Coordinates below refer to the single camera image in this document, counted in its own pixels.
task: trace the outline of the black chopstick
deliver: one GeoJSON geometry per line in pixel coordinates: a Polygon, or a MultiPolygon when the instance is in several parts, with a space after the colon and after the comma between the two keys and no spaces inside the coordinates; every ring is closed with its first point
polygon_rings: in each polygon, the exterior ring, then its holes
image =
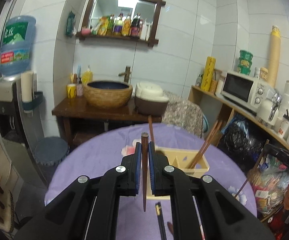
{"type": "Polygon", "coordinates": [[[156,212],[157,212],[157,217],[158,217],[161,240],[167,240],[166,230],[165,230],[164,222],[163,222],[163,210],[161,208],[160,202],[156,203],[156,212]]]}

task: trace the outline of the yellow cup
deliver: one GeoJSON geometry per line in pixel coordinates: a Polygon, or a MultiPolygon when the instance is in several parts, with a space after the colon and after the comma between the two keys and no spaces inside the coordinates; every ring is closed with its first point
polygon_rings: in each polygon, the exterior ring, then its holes
{"type": "Polygon", "coordinates": [[[68,84],[67,85],[67,95],[68,98],[75,98],[77,95],[77,85],[76,84],[68,84]]]}

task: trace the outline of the yellow tube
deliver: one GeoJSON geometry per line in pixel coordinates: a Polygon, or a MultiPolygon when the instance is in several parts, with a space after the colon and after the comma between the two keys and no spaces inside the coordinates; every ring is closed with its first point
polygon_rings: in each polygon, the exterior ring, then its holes
{"type": "Polygon", "coordinates": [[[203,80],[201,82],[201,89],[204,91],[209,91],[215,64],[216,59],[214,57],[207,57],[206,67],[203,73],[203,80]]]}
{"type": "Polygon", "coordinates": [[[277,26],[272,26],[271,39],[270,39],[270,54],[268,62],[268,77],[267,82],[272,87],[275,88],[276,80],[279,69],[279,59],[280,59],[280,31],[277,26]]]}

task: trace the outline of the black trash bag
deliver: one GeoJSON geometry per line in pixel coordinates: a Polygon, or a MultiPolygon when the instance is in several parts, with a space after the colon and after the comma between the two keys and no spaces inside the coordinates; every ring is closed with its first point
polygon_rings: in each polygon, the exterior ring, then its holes
{"type": "Polygon", "coordinates": [[[247,174],[254,167],[267,138],[253,122],[236,114],[221,131],[218,148],[227,154],[247,174]]]}

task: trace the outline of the green container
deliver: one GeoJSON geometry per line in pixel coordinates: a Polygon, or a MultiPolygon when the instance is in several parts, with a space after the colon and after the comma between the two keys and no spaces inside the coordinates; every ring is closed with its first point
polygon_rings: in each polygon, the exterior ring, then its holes
{"type": "Polygon", "coordinates": [[[239,73],[245,74],[247,76],[249,76],[249,74],[250,74],[250,68],[247,68],[246,66],[238,65],[237,70],[239,73]]]}
{"type": "Polygon", "coordinates": [[[251,60],[246,60],[246,59],[240,57],[239,58],[239,65],[240,66],[245,66],[247,68],[250,68],[251,65],[252,65],[252,62],[251,62],[251,60]]]}
{"type": "Polygon", "coordinates": [[[251,62],[253,55],[246,50],[240,50],[240,57],[251,62]]]}

